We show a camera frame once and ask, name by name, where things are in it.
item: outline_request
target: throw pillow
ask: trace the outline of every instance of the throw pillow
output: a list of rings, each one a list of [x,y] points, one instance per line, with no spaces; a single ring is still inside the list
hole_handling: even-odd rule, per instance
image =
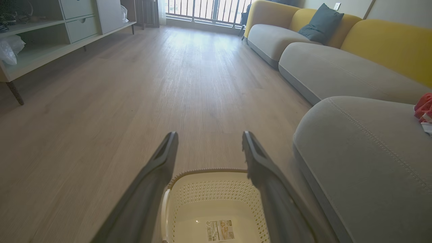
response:
[[[342,20],[343,13],[329,9],[323,3],[312,17],[308,25],[300,29],[299,33],[309,40],[325,45],[333,36]]]

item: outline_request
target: wooden floor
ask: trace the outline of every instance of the wooden floor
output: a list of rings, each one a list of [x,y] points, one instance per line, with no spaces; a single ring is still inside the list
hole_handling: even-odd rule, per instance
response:
[[[0,83],[0,242],[86,243],[169,131],[174,174],[246,168],[244,130],[293,180],[310,105],[239,37],[130,29]]]

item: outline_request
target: basket handle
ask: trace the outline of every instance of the basket handle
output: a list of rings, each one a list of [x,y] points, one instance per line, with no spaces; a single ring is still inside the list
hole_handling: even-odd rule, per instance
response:
[[[168,243],[168,214],[167,214],[167,204],[168,197],[171,189],[167,189],[162,199],[162,209],[161,209],[161,234],[162,234],[162,243]]]

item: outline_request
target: electrical outlet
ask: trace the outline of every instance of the electrical outlet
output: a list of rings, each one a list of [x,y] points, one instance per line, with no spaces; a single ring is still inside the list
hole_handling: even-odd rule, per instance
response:
[[[339,10],[339,6],[340,6],[340,3],[336,3],[335,5],[334,5],[334,10],[336,10],[336,11],[338,11]]]

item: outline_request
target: red fabric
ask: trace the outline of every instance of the red fabric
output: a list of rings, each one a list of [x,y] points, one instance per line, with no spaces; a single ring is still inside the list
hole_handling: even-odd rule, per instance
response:
[[[432,93],[423,95],[414,106],[414,111],[414,116],[419,119],[419,122],[432,123]]]

